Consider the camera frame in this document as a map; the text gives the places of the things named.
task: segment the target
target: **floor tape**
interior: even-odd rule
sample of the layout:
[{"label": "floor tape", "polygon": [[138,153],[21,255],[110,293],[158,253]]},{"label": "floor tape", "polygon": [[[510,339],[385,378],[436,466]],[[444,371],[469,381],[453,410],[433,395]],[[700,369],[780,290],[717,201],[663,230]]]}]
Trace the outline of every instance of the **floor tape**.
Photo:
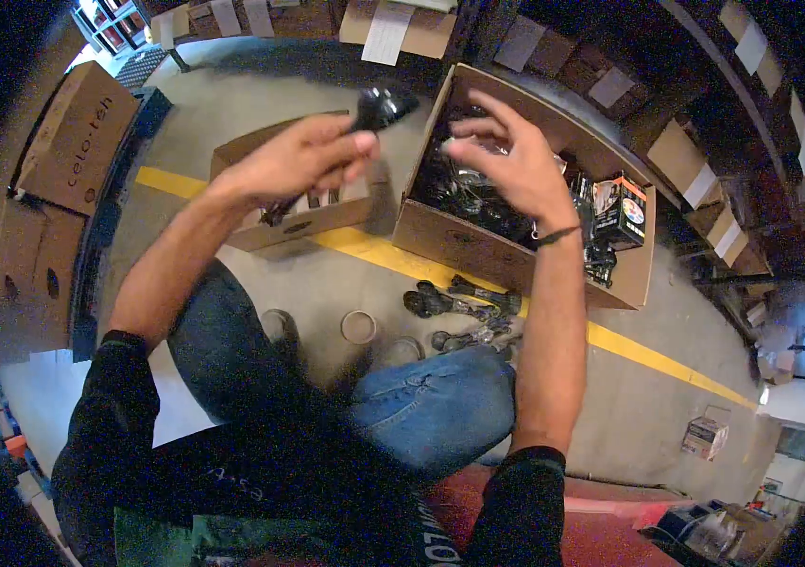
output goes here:
[{"label": "floor tape", "polygon": [[[149,167],[142,167],[138,171],[136,182],[184,198],[194,197],[207,185],[206,181]],[[411,278],[430,279],[440,287],[449,285],[451,279],[457,273],[452,267],[443,266],[428,258],[398,249],[386,239],[372,236],[352,227],[322,232],[310,236],[308,239],[325,248],[348,254],[377,266],[386,267]],[[466,277],[488,289],[503,291],[499,286],[480,278],[473,278],[468,274],[466,274]],[[528,314],[529,303],[529,298],[523,297],[520,317]],[[658,372],[687,382],[712,394],[717,394],[749,409],[755,410],[756,408],[755,402],[737,394],[737,392],[723,384],[601,325],[589,323],[588,339],[589,344],[592,346],[603,348],[620,357],[627,358],[650,369],[658,370]]]}]

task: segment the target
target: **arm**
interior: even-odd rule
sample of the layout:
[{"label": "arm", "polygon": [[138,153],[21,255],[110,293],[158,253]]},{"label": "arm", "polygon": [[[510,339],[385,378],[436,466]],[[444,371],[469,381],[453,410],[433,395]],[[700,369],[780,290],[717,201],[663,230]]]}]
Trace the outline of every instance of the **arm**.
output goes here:
[{"label": "arm", "polygon": [[60,527],[85,564],[115,564],[113,507],[147,483],[159,397],[149,354],[166,338],[195,282],[255,207],[360,175],[373,133],[343,136],[351,120],[300,120],[220,174],[170,223],[122,284],[53,467]]},{"label": "arm", "polygon": [[[542,236],[579,224],[566,181],[541,131],[506,104],[471,92],[492,118],[454,122],[457,137],[509,142],[506,157],[458,140],[455,160],[483,172]],[[539,248],[516,371],[510,454],[484,489],[468,559],[477,565],[560,565],[566,458],[585,393],[585,274],[580,231]]]},{"label": "arm", "polygon": [[122,283],[110,328],[141,336],[147,353],[170,328],[207,264],[252,210],[314,189],[337,189],[377,156],[373,132],[342,136],[348,116],[300,120],[225,170],[163,231]]},{"label": "arm", "polygon": [[[539,222],[542,236],[578,226],[566,181],[541,131],[487,94],[473,103],[493,118],[454,122],[457,137],[493,136],[511,144],[508,156],[492,156],[457,140],[446,147],[455,160],[484,173],[518,210]],[[539,248],[516,371],[516,425],[510,454],[525,447],[553,447],[567,454],[585,394],[586,312],[582,237],[574,231]]]}]

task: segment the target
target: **hand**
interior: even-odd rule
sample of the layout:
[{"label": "hand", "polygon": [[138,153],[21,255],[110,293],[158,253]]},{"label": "hand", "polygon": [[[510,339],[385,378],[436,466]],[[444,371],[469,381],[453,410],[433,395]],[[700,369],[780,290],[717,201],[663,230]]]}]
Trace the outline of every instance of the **hand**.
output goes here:
[{"label": "hand", "polygon": [[[458,139],[446,144],[443,151],[494,181],[513,207],[539,222],[542,236],[578,226],[567,183],[541,130],[481,91],[470,90],[469,100],[491,117],[452,122],[451,130]],[[509,155],[491,155],[477,143],[459,139],[471,136],[494,138],[499,145],[510,147]]]},{"label": "hand", "polygon": [[350,116],[318,114],[280,132],[216,177],[215,185],[237,191],[255,206],[305,191],[339,189],[364,173],[380,153],[372,131],[347,134]]}]

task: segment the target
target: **window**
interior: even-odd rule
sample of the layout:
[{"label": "window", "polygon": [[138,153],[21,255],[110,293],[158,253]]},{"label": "window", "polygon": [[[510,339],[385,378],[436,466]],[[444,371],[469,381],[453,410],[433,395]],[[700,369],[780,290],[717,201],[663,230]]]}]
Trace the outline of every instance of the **window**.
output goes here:
[{"label": "window", "polygon": [[784,427],[777,441],[777,453],[805,461],[805,429]]}]

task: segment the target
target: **wrist bracelet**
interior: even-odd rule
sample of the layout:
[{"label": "wrist bracelet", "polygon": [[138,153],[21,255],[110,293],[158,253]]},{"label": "wrist bracelet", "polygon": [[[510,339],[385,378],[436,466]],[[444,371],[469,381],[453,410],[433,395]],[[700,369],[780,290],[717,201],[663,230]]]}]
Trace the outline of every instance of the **wrist bracelet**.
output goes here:
[{"label": "wrist bracelet", "polygon": [[553,244],[556,241],[559,241],[563,237],[567,236],[567,234],[572,234],[575,231],[578,231],[581,227],[569,227],[568,229],[561,229],[556,232],[552,232],[545,236],[543,239],[538,239],[538,248],[541,248],[545,244]]}]

